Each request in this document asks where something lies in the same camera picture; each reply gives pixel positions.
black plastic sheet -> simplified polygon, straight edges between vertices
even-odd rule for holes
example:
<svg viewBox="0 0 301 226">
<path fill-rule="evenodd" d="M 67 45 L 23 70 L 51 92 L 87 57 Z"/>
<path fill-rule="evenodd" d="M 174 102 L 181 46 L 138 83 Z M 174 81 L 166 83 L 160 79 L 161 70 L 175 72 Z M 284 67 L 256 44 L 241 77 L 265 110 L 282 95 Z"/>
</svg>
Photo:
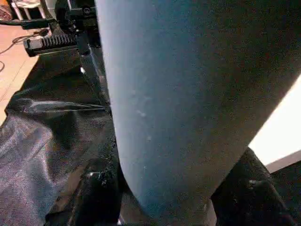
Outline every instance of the black plastic sheet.
<svg viewBox="0 0 301 226">
<path fill-rule="evenodd" d="M 103 104 L 80 72 L 76 51 L 40 56 L 0 128 L 0 225 L 44 224 L 86 163 L 115 147 Z"/>
</svg>

beige floor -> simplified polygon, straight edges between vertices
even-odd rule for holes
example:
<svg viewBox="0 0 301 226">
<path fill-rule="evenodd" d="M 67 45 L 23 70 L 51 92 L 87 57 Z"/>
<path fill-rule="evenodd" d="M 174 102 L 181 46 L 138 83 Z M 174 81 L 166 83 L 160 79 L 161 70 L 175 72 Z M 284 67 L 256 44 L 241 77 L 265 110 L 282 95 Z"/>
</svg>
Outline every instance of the beige floor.
<svg viewBox="0 0 301 226">
<path fill-rule="evenodd" d="M 0 51 L 10 46 L 14 38 L 31 33 L 18 26 L 0 25 Z M 0 125 L 6 118 L 4 113 L 6 105 L 13 94 L 20 89 L 37 60 L 38 57 L 27 56 L 22 43 L 0 55 L 0 61 L 5 64 L 4 70 L 0 72 Z"/>
</svg>

